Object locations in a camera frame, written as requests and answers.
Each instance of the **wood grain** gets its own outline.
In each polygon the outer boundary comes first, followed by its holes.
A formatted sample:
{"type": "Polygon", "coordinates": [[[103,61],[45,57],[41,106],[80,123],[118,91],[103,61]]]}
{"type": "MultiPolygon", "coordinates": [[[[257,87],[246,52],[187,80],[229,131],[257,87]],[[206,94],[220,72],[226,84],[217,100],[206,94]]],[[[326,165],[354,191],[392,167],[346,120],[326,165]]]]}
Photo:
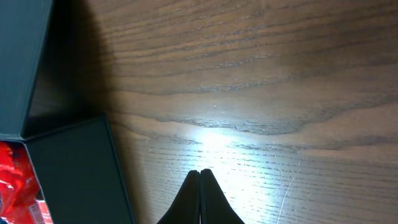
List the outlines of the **wood grain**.
{"type": "Polygon", "coordinates": [[[396,1],[76,8],[83,85],[111,119],[138,223],[204,168],[245,223],[397,223],[396,1]]]}

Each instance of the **wooden surface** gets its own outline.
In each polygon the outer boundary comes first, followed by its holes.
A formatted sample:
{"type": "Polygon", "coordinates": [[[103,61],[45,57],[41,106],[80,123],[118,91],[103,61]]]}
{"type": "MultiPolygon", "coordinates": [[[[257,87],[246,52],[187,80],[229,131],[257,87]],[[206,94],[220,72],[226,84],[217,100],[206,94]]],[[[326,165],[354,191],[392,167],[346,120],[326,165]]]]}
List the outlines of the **wooden surface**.
{"type": "Polygon", "coordinates": [[[245,223],[397,223],[396,1],[76,8],[138,223],[204,168],[245,223]]]}

